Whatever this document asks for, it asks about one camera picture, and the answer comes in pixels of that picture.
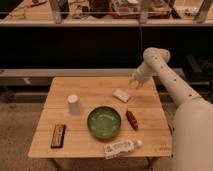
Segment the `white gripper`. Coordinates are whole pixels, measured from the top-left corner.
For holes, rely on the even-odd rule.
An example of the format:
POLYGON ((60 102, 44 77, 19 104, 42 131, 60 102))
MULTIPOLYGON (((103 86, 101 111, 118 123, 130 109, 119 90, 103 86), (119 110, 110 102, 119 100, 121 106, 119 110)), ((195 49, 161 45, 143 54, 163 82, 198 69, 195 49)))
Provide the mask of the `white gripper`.
POLYGON ((153 72, 150 69, 147 68, 137 68, 130 80, 129 80, 129 85, 134 87, 134 88, 139 88, 142 87, 147 81, 150 80, 152 77, 153 72))

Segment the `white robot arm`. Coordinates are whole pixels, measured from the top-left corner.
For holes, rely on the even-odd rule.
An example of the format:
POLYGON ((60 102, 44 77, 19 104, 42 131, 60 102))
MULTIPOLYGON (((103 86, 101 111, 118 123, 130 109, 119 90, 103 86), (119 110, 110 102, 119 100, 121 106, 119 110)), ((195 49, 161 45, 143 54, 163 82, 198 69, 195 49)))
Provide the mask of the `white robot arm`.
POLYGON ((167 49, 149 47, 131 83, 143 86, 154 74, 177 110, 173 121, 172 171, 213 171, 213 104, 205 100, 168 65, 167 49))

